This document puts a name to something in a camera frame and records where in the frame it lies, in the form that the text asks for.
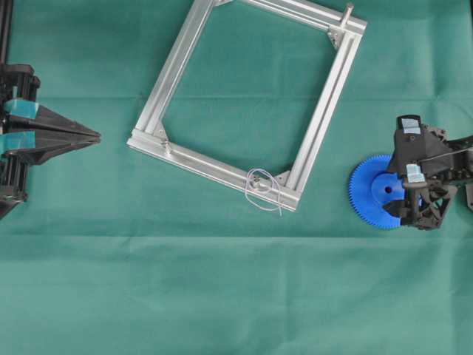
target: green fabric background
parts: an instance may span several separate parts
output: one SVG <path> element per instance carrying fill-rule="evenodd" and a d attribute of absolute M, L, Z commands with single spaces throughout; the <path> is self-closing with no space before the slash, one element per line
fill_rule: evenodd
<path fill-rule="evenodd" d="M 347 199 L 354 166 L 392 152 L 398 115 L 473 132 L 470 4 L 355 5 L 367 33 L 299 209 L 279 218 L 126 146 L 191 0 L 17 0 L 10 63 L 103 142 L 31 169 L 29 201 L 1 221 L 0 354 L 471 354 L 464 193 L 430 233 L 374 229 Z M 220 7 L 168 134 L 284 171 L 333 55 L 302 24 Z"/>

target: black metal rod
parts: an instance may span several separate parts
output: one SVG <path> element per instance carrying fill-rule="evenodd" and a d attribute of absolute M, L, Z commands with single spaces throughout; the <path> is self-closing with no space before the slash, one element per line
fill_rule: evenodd
<path fill-rule="evenodd" d="M 8 44 L 10 41 L 10 25 L 13 14 L 13 0 L 0 0 L 0 64 L 7 62 Z"/>

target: aluminum extrusion profile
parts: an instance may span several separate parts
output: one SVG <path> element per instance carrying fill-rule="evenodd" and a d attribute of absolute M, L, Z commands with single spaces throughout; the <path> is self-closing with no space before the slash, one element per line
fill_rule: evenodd
<path fill-rule="evenodd" d="M 127 144 L 139 152 L 244 192 L 247 172 L 170 142 L 163 125 L 163 116 L 208 17 L 215 7 L 233 1 L 235 0 L 194 0 Z M 326 32 L 337 51 L 294 165 L 289 172 L 276 177 L 281 185 L 280 191 L 272 189 L 271 182 L 267 179 L 261 179 L 259 189 L 248 191 L 249 195 L 295 211 L 367 23 L 351 16 L 351 4 L 341 13 L 305 0 L 240 1 Z"/>

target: teal tape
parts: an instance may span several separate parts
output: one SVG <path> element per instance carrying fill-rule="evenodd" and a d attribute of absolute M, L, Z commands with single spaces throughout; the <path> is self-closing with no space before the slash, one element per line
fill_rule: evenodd
<path fill-rule="evenodd" d="M 4 110 L 9 112 L 12 116 L 29 118 L 34 120 L 36 113 L 38 113 L 39 104 L 34 101 L 22 100 L 14 98 L 4 104 Z"/>
<path fill-rule="evenodd" d="M 33 148 L 36 148 L 36 136 L 34 131 L 0 135 L 0 155 L 9 150 Z"/>

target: blue gear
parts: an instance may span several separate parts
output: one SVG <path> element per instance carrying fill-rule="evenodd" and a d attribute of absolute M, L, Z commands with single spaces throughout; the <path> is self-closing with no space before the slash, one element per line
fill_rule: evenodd
<path fill-rule="evenodd" d="M 402 181 L 396 174 L 387 173 L 391 157 L 378 155 L 358 165 L 350 177 L 348 194 L 356 213 L 379 229 L 401 227 L 401 219 L 384 211 L 383 206 L 404 199 Z"/>

